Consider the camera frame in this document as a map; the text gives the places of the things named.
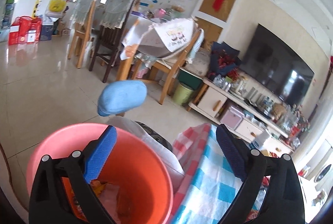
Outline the pink plastic trash bucket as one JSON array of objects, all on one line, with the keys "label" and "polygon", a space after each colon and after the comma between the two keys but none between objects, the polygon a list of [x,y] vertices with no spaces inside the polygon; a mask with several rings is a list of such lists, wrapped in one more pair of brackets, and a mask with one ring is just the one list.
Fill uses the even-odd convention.
[{"label": "pink plastic trash bucket", "polygon": [[[82,151],[98,139],[107,126],[83,123],[66,126],[50,134],[34,150],[26,172],[26,186],[32,185],[42,156],[53,159]],[[143,141],[116,128],[117,140],[101,173],[90,185],[114,223],[166,223],[173,203],[173,187],[165,165]],[[62,179],[77,217],[85,216],[73,194],[70,182]]]}]

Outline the green small trash can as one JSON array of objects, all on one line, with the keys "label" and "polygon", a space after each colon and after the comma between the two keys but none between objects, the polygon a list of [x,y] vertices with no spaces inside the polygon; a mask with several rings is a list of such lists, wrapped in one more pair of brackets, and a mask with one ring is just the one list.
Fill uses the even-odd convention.
[{"label": "green small trash can", "polygon": [[187,86],[186,84],[183,83],[179,83],[172,96],[172,100],[177,105],[184,105],[189,101],[193,92],[194,90],[190,86]]}]

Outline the white washing machine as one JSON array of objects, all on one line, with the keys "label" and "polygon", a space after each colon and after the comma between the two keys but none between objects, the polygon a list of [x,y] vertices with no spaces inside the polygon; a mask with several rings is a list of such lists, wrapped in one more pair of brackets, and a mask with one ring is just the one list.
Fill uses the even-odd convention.
[{"label": "white washing machine", "polygon": [[314,177],[316,188],[320,189],[327,180],[331,180],[332,164],[326,164]]}]

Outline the blue checkered tablecloth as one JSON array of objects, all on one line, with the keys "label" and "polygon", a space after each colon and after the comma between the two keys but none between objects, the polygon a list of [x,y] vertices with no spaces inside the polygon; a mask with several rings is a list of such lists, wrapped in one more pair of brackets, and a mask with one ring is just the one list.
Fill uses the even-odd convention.
[{"label": "blue checkered tablecloth", "polygon": [[173,153],[185,177],[174,194],[168,223],[217,223],[242,182],[216,141],[216,126],[201,124],[181,132]]}]

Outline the white TV cabinet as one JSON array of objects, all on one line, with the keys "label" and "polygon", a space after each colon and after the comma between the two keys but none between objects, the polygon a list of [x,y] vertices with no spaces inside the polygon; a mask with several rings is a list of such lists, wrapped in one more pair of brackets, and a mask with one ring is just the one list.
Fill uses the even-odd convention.
[{"label": "white TV cabinet", "polygon": [[240,97],[225,91],[213,82],[204,78],[196,97],[188,103],[187,110],[194,110],[215,124],[225,124],[238,138],[251,143],[263,131],[270,133],[264,143],[264,149],[280,156],[283,153],[293,153],[294,150],[283,142],[288,135],[272,120],[248,105]]}]

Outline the pink storage box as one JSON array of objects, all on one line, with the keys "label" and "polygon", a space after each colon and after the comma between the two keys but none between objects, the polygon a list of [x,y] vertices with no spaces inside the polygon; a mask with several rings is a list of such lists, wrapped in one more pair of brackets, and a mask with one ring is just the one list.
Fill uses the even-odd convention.
[{"label": "pink storage box", "polygon": [[236,106],[230,105],[221,114],[220,122],[231,130],[235,130],[242,122],[244,113]]}]

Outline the white seat cushion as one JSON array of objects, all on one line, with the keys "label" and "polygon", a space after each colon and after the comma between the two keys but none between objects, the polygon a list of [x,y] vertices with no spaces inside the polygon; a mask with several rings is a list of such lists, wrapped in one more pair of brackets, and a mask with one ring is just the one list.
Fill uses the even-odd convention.
[{"label": "white seat cushion", "polygon": [[179,189],[185,177],[185,172],[173,153],[171,144],[166,139],[144,123],[126,117],[111,117],[107,124],[125,130],[146,143],[164,163],[171,178],[173,191],[176,192]]}]

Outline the blue chair backrest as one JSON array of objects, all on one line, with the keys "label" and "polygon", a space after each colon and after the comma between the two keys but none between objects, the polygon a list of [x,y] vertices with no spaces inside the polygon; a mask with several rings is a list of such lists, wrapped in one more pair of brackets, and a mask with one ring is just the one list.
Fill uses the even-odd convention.
[{"label": "blue chair backrest", "polygon": [[142,105],[147,87],[142,81],[124,80],[107,85],[98,98],[97,113],[102,117],[127,112]]}]

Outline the black flat television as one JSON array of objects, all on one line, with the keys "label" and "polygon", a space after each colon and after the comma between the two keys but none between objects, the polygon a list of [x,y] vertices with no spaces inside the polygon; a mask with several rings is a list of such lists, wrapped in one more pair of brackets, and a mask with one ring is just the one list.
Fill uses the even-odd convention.
[{"label": "black flat television", "polygon": [[290,106],[302,103],[314,76],[291,47],[261,24],[257,25],[240,70]]}]

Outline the wooden dining chair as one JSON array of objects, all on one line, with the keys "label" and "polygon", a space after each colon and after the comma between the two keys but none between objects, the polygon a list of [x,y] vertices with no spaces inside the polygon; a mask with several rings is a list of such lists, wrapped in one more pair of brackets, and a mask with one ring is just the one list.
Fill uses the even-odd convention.
[{"label": "wooden dining chair", "polygon": [[[123,60],[120,63],[119,69],[117,71],[116,80],[127,80],[132,66],[133,72],[130,79],[140,80],[147,84],[158,83],[158,81],[156,80],[156,75],[158,71],[165,73],[167,77],[163,85],[160,99],[158,101],[160,105],[163,105],[164,99],[167,95],[170,94],[171,88],[174,85],[175,76],[177,75],[181,66],[183,66],[187,62],[187,57],[190,54],[190,51],[195,46],[195,43],[197,43],[197,41],[201,39],[201,36],[203,36],[203,32],[203,29],[197,28],[197,30],[195,30],[195,32],[193,33],[193,37],[187,45],[181,47],[179,50],[172,53],[167,58],[151,59],[148,62],[148,65],[146,65],[147,60],[144,60],[144,55],[137,54],[136,56],[133,55],[132,57]],[[148,78],[137,77],[137,74],[143,67],[146,67],[150,71]]]}]

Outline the red flower bouquet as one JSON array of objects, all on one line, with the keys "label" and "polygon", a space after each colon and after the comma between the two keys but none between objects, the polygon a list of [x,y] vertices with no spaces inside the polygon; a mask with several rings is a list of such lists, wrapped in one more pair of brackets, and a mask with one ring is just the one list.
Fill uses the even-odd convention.
[{"label": "red flower bouquet", "polygon": [[240,51],[227,43],[213,42],[207,78],[213,81],[216,76],[228,77],[235,81],[239,74],[238,68],[242,61],[238,58]]}]

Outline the light wooden far chair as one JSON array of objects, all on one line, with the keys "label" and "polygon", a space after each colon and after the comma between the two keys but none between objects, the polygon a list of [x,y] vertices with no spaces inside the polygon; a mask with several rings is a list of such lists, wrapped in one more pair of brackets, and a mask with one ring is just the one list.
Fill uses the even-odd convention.
[{"label": "light wooden far chair", "polygon": [[78,0],[74,14],[74,35],[67,54],[67,59],[73,55],[78,57],[76,68],[80,69],[87,43],[91,41],[91,30],[97,0]]}]

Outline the red gift bag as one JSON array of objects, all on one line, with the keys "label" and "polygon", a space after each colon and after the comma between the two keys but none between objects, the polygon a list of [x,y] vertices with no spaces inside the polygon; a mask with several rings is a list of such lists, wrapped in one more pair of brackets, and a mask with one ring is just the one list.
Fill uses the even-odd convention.
[{"label": "red gift bag", "polygon": [[9,45],[36,43],[40,39],[42,19],[30,16],[17,17],[10,26]]}]

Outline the yellow hanging bag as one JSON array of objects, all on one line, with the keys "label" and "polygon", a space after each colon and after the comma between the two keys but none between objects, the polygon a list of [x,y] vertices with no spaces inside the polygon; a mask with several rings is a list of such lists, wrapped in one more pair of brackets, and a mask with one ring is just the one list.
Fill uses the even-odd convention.
[{"label": "yellow hanging bag", "polygon": [[50,0],[48,10],[51,12],[63,12],[66,8],[66,0]]}]

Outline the white bib cloth on chair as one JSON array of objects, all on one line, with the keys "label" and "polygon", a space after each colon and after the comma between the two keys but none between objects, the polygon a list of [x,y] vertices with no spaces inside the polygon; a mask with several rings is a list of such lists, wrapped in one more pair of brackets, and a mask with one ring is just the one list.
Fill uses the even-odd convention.
[{"label": "white bib cloth on chair", "polygon": [[156,23],[137,18],[122,40],[121,60],[133,57],[137,52],[163,58],[187,45],[195,31],[192,18],[179,18]]}]

